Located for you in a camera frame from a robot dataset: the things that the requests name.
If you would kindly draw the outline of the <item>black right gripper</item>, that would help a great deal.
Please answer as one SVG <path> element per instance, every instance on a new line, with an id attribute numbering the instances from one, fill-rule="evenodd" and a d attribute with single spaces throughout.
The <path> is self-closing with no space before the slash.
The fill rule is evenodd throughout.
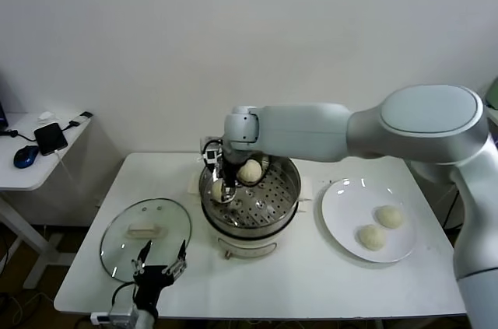
<path id="1" fill-rule="evenodd" d="M 212 166 L 212 188 L 221 189 L 220 199 L 222 203 L 231 202 L 237 192 L 237 172 L 239 168 L 225 157 L 222 158 L 221 168 L 219 164 Z"/>

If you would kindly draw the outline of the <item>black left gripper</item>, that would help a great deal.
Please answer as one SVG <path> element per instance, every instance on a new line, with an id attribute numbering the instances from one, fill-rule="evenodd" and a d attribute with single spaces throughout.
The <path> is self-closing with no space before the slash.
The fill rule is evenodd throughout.
<path id="1" fill-rule="evenodd" d="M 134 303 L 138 308 L 156 308 L 162 290 L 174 284 L 187 267 L 186 240 L 183 240 L 177 259 L 170 266 L 146 265 L 152 243 L 148 240 L 137 258 L 132 260 L 133 279 L 137 285 Z"/>

